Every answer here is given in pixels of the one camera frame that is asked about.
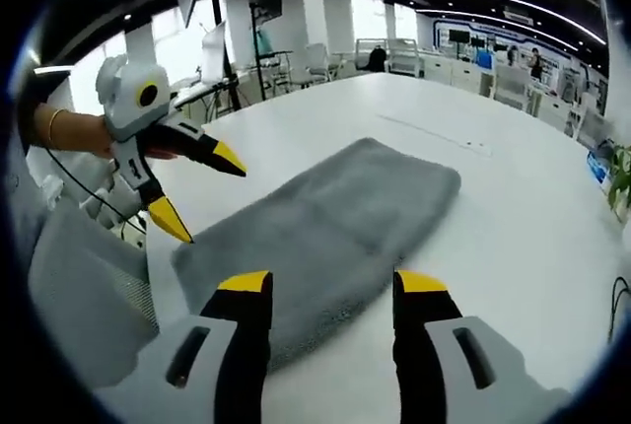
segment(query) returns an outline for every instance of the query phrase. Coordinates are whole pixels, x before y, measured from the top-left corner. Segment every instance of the human hand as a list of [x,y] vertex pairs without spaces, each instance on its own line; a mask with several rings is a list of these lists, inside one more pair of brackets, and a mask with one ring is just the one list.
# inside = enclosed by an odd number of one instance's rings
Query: human hand
[[[85,132],[89,146],[88,151],[100,158],[113,158],[111,152],[111,143],[113,140],[105,125],[105,117],[92,116],[86,119],[85,124]],[[168,150],[151,147],[147,149],[145,155],[157,160],[172,160],[173,158],[177,158],[177,154]]]

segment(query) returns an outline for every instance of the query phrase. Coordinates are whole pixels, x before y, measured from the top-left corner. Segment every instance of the desk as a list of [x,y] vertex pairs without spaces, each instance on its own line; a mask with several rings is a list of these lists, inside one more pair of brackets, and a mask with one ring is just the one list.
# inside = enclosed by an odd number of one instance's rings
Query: desk
[[[445,281],[462,312],[517,346],[547,388],[575,390],[599,360],[621,228],[592,179],[587,150],[562,133],[492,100],[390,74],[314,86],[206,129],[248,172],[229,177],[186,159],[156,161],[153,171],[191,233],[372,136],[462,177],[448,217],[404,267]],[[161,325],[186,314],[169,264],[176,246],[148,226]],[[263,422],[398,422],[392,341],[388,290],[348,329],[267,378]]]
[[[179,89],[179,91],[177,92],[177,96],[173,99],[172,105],[174,108],[182,108],[183,106],[194,104],[197,101],[201,101],[204,104],[204,108],[206,110],[204,121],[209,122],[212,120],[213,110],[215,109],[215,107],[217,108],[217,110],[219,110],[219,108],[217,107],[217,104],[219,101],[219,94],[222,91],[227,90],[230,86],[231,86],[231,83],[229,82],[227,78],[224,78],[222,82],[218,82],[211,85],[205,84],[204,82],[199,80],[189,87],[184,87],[182,89]],[[215,94],[216,97],[213,99],[213,101],[210,104],[207,104],[206,97],[213,94]]]

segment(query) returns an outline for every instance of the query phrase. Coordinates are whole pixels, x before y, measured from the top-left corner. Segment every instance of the gray chair back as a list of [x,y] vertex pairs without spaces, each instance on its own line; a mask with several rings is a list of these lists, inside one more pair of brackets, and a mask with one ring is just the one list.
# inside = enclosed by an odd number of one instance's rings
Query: gray chair back
[[35,307],[90,389],[128,376],[158,335],[143,251],[63,199],[46,219],[29,270]]

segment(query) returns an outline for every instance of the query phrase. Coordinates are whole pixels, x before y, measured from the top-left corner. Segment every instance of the gold bracelet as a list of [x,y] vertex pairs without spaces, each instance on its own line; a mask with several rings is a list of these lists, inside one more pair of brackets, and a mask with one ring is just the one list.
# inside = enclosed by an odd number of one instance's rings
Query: gold bracelet
[[58,108],[55,113],[52,115],[52,117],[50,118],[50,121],[48,122],[48,144],[50,145],[50,148],[52,148],[53,150],[56,150],[55,148],[55,144],[52,142],[52,123],[55,121],[55,118],[57,117],[57,115],[59,113],[61,113],[62,111],[65,111],[63,108]]

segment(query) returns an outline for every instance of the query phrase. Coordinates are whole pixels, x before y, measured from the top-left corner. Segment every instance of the window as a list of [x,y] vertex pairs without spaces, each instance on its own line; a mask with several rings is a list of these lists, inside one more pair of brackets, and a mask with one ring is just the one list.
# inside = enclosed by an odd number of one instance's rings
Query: window
[[351,0],[353,31],[358,38],[387,38],[386,5],[382,0]]
[[[220,0],[225,17],[225,2]],[[192,77],[201,65],[201,41],[215,28],[212,0],[198,0],[190,17],[188,28],[184,28],[179,8],[172,8],[152,19],[152,31],[156,44],[158,64],[167,70],[171,84]],[[234,52],[228,28],[226,28],[228,57],[234,61]]]
[[127,52],[125,35],[108,39],[100,46],[86,54],[77,62],[70,73],[70,92],[75,111],[79,113],[103,114],[103,106],[97,95],[97,74],[106,57],[114,57]]
[[416,25],[416,12],[403,5],[394,4],[394,17],[396,19],[396,37],[414,39],[418,43],[418,29]]
[[125,34],[123,32],[108,39],[104,44],[105,57],[114,57],[127,52],[127,44],[125,43]]

